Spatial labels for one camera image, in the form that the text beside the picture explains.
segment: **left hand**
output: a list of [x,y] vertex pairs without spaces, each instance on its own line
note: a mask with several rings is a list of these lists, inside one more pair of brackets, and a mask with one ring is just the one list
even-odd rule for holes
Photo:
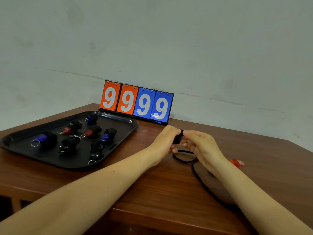
[[180,134],[181,130],[173,126],[167,125],[162,132],[155,138],[154,142],[149,146],[153,152],[156,152],[156,162],[153,166],[157,165],[166,154],[177,153],[177,148],[173,143],[176,135]]

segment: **bare skin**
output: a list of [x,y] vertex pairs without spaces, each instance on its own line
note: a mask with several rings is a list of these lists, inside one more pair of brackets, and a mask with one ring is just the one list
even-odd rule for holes
[[[166,126],[146,149],[63,186],[3,220],[1,234],[81,235],[141,174],[157,165],[166,154],[177,152],[172,142],[180,132]],[[260,234],[313,234],[307,225],[227,161],[212,136],[197,131],[183,134],[181,144],[193,151],[221,181]]]

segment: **gray wall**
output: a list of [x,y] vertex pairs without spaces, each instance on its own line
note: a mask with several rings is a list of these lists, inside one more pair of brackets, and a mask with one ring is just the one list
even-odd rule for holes
[[172,118],[313,151],[313,0],[0,0],[0,130],[104,79],[175,93]]

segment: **number 9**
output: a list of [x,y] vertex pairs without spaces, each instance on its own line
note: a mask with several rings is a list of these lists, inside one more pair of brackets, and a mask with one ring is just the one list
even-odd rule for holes
[[115,96],[116,96],[115,89],[113,87],[108,87],[104,93],[104,98],[108,102],[103,102],[103,106],[105,108],[110,108],[114,104]]
[[156,102],[156,110],[158,112],[162,112],[160,115],[158,113],[154,113],[154,116],[156,119],[161,120],[164,118],[164,116],[166,115],[166,111],[167,111],[167,107],[168,107],[168,102],[167,99],[161,97],[157,100]]
[[124,105],[127,105],[127,107],[121,106],[120,109],[124,112],[129,111],[134,103],[134,94],[130,90],[125,91],[122,97],[122,102]]
[[[143,103],[143,99],[147,99],[147,102],[144,104]],[[147,95],[147,94],[142,94],[141,95],[141,97],[139,98],[139,106],[141,107],[141,108],[144,108],[144,110],[142,111],[141,109],[138,109],[137,110],[137,113],[139,114],[139,115],[145,115],[145,114],[147,114],[148,113],[148,111],[149,111],[149,108],[150,108],[150,103],[151,103],[151,99],[150,99],[150,96],[149,95]]]

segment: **number card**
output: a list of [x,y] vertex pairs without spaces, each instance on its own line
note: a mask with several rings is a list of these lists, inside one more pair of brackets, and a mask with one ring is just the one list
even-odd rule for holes
[[106,81],[104,83],[100,108],[115,111],[119,89],[120,83]]
[[139,88],[135,104],[135,116],[150,119],[155,94],[155,90]]
[[154,97],[150,119],[167,122],[172,101],[173,94],[157,91]]
[[135,108],[136,97],[138,94],[138,87],[123,84],[120,93],[117,111],[132,115]]

